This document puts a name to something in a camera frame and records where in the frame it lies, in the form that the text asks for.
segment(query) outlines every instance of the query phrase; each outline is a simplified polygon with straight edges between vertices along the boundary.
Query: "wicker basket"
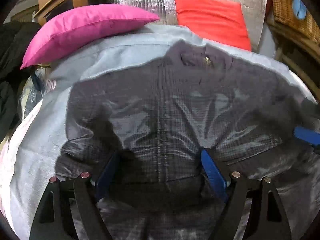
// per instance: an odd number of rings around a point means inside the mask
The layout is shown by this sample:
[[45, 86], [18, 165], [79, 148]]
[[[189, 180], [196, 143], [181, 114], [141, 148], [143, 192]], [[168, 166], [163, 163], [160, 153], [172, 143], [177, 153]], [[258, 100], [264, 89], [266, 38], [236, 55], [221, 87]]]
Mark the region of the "wicker basket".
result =
[[304, 20], [298, 20], [292, 11], [292, 0], [273, 0], [273, 11], [275, 21], [288, 25], [320, 44], [320, 29], [309, 11]]

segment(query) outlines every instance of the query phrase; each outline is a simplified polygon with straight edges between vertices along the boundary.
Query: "red pillow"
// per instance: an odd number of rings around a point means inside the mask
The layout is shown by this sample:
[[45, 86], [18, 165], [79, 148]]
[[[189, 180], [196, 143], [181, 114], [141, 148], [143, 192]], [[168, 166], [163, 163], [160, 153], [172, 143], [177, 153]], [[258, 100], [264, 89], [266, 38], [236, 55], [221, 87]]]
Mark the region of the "red pillow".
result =
[[241, 4], [229, 0], [175, 0], [179, 25], [202, 38], [251, 51]]

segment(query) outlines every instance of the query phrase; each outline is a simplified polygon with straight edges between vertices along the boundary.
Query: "black fabric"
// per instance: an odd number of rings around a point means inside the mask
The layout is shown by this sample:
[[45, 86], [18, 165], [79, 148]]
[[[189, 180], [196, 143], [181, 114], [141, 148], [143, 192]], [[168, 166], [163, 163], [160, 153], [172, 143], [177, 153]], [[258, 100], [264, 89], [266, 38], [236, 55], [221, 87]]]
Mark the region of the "black fabric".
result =
[[[200, 164], [200, 148], [214, 147], [232, 170], [276, 181], [298, 239], [319, 210], [320, 188], [319, 156], [292, 138], [296, 125], [309, 125], [292, 96], [299, 94], [268, 69], [179, 42], [144, 66], [73, 86], [56, 174], [97, 172], [106, 152], [118, 150], [119, 170], [98, 203], [114, 239], [204, 240], [224, 208]], [[247, 203], [236, 239], [249, 210]]]
[[10, 84], [0, 82], [0, 141], [4, 139], [16, 114], [17, 100]]
[[4, 139], [10, 126], [15, 125], [19, 120], [17, 115], [19, 85], [23, 80], [27, 80], [34, 71], [34, 68], [20, 70], [20, 66], [30, 41], [40, 28], [38, 23], [17, 21], [3, 24], [0, 27], [0, 81], [6, 81], [6, 91], [10, 91], [10, 95], [1, 98], [1, 104], [5, 106], [7, 118], [5, 115], [0, 117], [0, 141]]

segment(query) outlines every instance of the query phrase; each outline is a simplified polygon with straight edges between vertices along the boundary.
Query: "blue object on basket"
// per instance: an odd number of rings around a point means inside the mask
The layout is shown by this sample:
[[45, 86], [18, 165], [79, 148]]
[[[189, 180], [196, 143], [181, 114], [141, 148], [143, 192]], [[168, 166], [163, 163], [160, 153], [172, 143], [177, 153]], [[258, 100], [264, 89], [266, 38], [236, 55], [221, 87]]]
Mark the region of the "blue object on basket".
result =
[[295, 17], [299, 20], [304, 20], [307, 15], [307, 7], [301, 0], [293, 0], [292, 10]]
[[318, 132], [298, 126], [294, 129], [293, 134], [296, 138], [306, 141], [312, 146], [320, 145], [320, 133]]
[[217, 197], [226, 203], [228, 201], [228, 194], [226, 193], [227, 182], [206, 150], [201, 152], [201, 163], [208, 176], [210, 186]]

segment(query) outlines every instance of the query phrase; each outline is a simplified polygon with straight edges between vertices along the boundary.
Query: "gray bed sheet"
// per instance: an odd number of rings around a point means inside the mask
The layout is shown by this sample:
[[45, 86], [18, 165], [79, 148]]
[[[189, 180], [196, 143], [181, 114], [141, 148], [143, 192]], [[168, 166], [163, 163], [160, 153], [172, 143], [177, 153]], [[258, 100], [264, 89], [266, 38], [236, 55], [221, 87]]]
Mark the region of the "gray bed sheet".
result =
[[[97, 40], [53, 64], [56, 89], [23, 139], [10, 184], [21, 240], [49, 177], [77, 177], [121, 150], [121, 166], [98, 207], [114, 239], [207, 239], [224, 204], [200, 166], [199, 148], [249, 178], [275, 180], [299, 239], [319, 211], [320, 158], [292, 138], [315, 128], [299, 103], [310, 92], [288, 68], [152, 25]], [[246, 205], [236, 239], [244, 232]], [[86, 239], [78, 214], [75, 225]]]

